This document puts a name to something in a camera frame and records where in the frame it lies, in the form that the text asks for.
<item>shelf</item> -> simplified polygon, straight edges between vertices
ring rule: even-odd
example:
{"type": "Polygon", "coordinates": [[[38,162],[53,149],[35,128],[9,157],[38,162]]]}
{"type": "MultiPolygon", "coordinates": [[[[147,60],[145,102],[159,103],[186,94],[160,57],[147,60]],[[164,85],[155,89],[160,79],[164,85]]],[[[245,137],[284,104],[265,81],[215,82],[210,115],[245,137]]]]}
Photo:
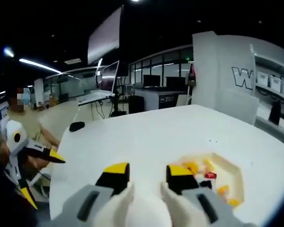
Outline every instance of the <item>shelf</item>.
{"type": "Polygon", "coordinates": [[[278,131],[279,133],[283,134],[284,135],[284,129],[279,127],[278,125],[275,125],[274,123],[268,121],[268,120],[265,120],[264,118],[262,117],[259,117],[257,116],[256,118],[257,121],[269,126],[270,128],[274,129],[275,131],[278,131]]]}
{"type": "Polygon", "coordinates": [[[268,58],[266,56],[258,55],[256,53],[255,53],[255,59],[256,59],[256,64],[264,66],[265,68],[271,69],[273,71],[276,71],[284,76],[284,64],[276,60],[273,60],[271,58],[268,58]]]}
{"type": "Polygon", "coordinates": [[[259,88],[261,88],[263,90],[269,91],[270,93],[273,93],[273,94],[279,96],[280,98],[282,98],[284,100],[284,95],[283,94],[281,94],[281,93],[271,89],[270,87],[267,87],[267,86],[264,86],[264,85],[261,85],[261,84],[257,84],[257,83],[256,83],[256,87],[259,87],[259,88]]]}

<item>monitor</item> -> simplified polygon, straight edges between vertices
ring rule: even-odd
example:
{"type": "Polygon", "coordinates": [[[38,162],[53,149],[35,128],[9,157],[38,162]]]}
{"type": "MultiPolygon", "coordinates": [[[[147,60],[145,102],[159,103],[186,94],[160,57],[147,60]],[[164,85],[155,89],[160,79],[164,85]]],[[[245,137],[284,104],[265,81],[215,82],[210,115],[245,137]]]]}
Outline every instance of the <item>monitor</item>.
{"type": "Polygon", "coordinates": [[[173,90],[186,90],[185,77],[166,77],[166,87],[173,90]]]}
{"type": "Polygon", "coordinates": [[[114,92],[115,78],[119,67],[119,61],[107,66],[102,71],[100,90],[114,92]]]}
{"type": "Polygon", "coordinates": [[[143,75],[143,87],[159,87],[160,75],[143,75]]]}

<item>person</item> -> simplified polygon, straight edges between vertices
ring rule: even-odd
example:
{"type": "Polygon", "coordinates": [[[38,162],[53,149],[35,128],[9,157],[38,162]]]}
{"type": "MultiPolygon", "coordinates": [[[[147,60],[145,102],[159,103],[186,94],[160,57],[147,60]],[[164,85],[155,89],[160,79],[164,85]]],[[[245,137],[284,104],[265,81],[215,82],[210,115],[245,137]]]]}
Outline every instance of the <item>person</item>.
{"type": "MultiPolygon", "coordinates": [[[[27,136],[34,141],[42,143],[48,149],[57,150],[58,141],[41,123],[37,120],[36,114],[29,107],[29,94],[25,88],[10,87],[6,90],[6,97],[9,103],[8,117],[11,120],[20,122],[24,127],[27,136]]],[[[0,136],[0,160],[6,165],[9,160],[10,151],[6,142],[0,136]]],[[[36,157],[28,157],[26,165],[28,168],[40,170],[46,167],[49,161],[36,157]]]]}

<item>white table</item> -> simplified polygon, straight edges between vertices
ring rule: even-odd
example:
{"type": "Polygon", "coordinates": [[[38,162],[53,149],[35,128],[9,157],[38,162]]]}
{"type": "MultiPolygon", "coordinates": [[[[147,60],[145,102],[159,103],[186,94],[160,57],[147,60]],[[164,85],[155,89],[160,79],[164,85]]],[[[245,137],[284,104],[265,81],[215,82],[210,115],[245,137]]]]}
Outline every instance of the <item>white table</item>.
{"type": "Polygon", "coordinates": [[[67,129],[58,150],[66,164],[55,164],[51,181],[51,218],[78,189],[94,184],[104,168],[129,162],[136,190],[128,226],[170,226],[159,192],[166,164],[183,155],[212,151],[241,168],[245,201],[234,215],[263,225],[284,200],[284,144],[247,123],[198,105],[91,122],[77,132],[67,129]]]}

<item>ceiling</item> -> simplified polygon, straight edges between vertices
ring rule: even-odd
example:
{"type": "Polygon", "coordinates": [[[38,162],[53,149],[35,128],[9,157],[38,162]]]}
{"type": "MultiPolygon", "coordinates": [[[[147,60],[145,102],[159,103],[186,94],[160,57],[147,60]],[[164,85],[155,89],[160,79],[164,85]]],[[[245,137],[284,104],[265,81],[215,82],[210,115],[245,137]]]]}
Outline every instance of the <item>ceiling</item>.
{"type": "Polygon", "coordinates": [[[217,34],[247,35],[284,48],[284,6],[260,1],[208,3],[180,0],[101,0],[50,3],[0,3],[0,91],[7,81],[34,79],[54,74],[25,65],[2,54],[10,47],[15,58],[26,58],[59,71],[87,66],[88,38],[118,7],[124,5],[120,50],[103,64],[122,54],[133,62],[149,54],[192,43],[192,33],[214,30],[217,34]],[[64,61],[80,58],[81,63],[64,61]]]}

